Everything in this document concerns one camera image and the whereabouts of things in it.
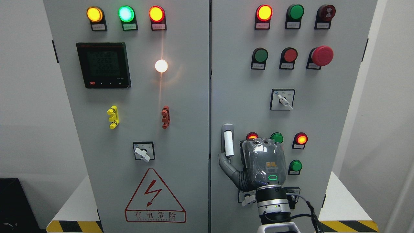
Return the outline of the silver grey robot hand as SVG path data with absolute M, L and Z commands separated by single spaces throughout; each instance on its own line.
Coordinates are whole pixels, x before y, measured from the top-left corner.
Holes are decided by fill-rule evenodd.
M 266 185 L 283 185 L 288 170 L 281 144 L 268 138 L 256 138 L 242 142 L 244 153 L 244 169 L 238 171 L 219 153 L 219 166 L 235 186 L 249 192 Z

